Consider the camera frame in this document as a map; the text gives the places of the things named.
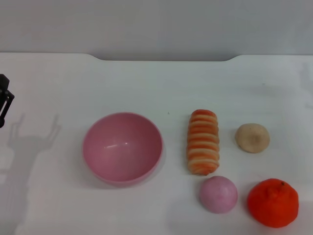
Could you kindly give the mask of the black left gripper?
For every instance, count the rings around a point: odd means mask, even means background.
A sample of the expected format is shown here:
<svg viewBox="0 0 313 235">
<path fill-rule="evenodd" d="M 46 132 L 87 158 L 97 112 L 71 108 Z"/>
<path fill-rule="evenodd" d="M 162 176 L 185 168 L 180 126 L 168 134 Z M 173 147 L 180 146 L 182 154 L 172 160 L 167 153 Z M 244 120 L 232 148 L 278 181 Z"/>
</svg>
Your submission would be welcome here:
<svg viewBox="0 0 313 235">
<path fill-rule="evenodd" d="M 9 79 L 0 74 L 0 128 L 5 124 L 5 116 L 15 96 L 8 91 Z"/>
</svg>

